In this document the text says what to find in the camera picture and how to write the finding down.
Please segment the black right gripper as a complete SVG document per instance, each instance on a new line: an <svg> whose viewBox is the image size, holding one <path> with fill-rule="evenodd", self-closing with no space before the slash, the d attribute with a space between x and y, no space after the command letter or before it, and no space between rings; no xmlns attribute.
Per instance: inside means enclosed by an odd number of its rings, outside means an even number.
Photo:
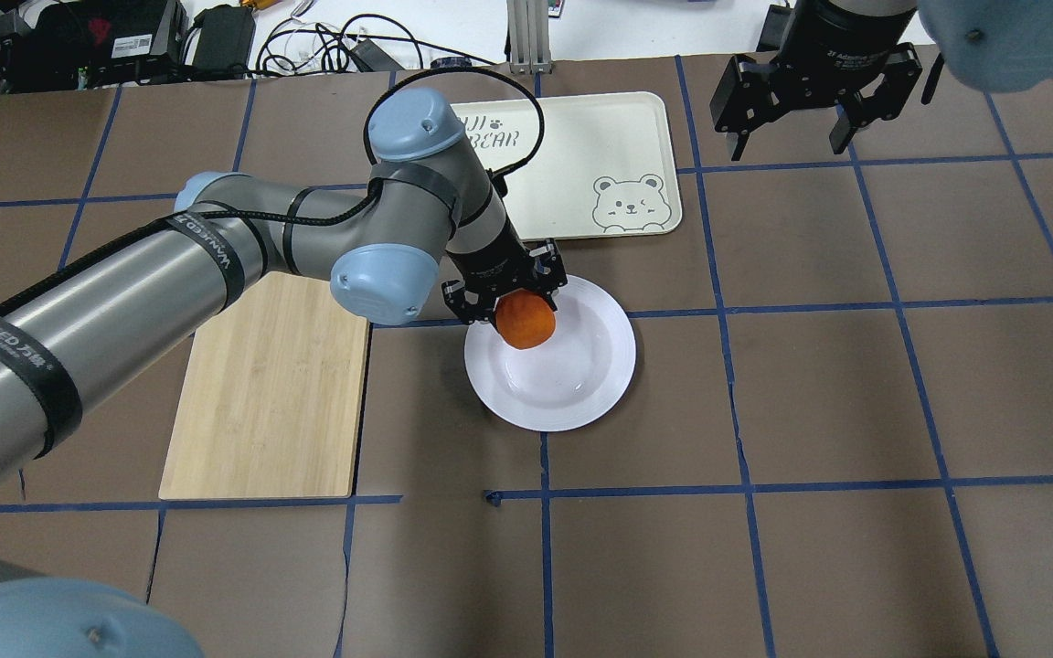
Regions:
<svg viewBox="0 0 1053 658"><path fill-rule="evenodd" d="M709 102L715 133L731 162L742 159L753 131L784 116L779 101L834 101L837 120L828 142L843 154L859 131L898 118L923 67L902 40L918 13L915 1L791 1L766 17L758 49L728 59ZM870 95L860 92L880 79Z"/></svg>

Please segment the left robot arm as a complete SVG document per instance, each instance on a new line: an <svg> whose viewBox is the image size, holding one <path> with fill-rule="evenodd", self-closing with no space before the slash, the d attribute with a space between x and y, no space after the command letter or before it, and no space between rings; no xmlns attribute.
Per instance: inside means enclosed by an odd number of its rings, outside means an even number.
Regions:
<svg viewBox="0 0 1053 658"><path fill-rule="evenodd" d="M269 273L326 281L372 324L417 318L441 287L465 324L494 324L513 292L547 310L559 250L530 250L442 93L409 78L367 113L363 198L246 174L194 175L175 210L0 303L0 480L62 444L155 359ZM176 621L128 592L0 559L0 657L199 657Z"/></svg>

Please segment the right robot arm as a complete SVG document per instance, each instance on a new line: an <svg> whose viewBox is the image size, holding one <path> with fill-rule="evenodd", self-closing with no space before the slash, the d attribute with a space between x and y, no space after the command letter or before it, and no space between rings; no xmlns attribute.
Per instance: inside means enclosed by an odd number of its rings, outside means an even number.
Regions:
<svg viewBox="0 0 1053 658"><path fill-rule="evenodd" d="M901 116L943 71L990 93L1053 80L1053 1L798 1L770 61L729 58L709 103L731 161L752 133L798 109L839 112L828 136L842 154L857 133Z"/></svg>

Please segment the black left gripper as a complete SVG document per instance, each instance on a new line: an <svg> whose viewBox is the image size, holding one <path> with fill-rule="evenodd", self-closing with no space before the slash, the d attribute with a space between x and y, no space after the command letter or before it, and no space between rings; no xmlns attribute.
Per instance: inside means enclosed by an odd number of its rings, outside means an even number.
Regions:
<svg viewBox="0 0 1053 658"><path fill-rule="evenodd" d="M526 250L519 238L501 234L480 250L464 251L465 243L452 238L444 254L459 278L444 281L444 307L463 324L498 326L497 305L513 292L529 292L557 308L556 291L568 284L563 259L555 240L544 240Z"/></svg>

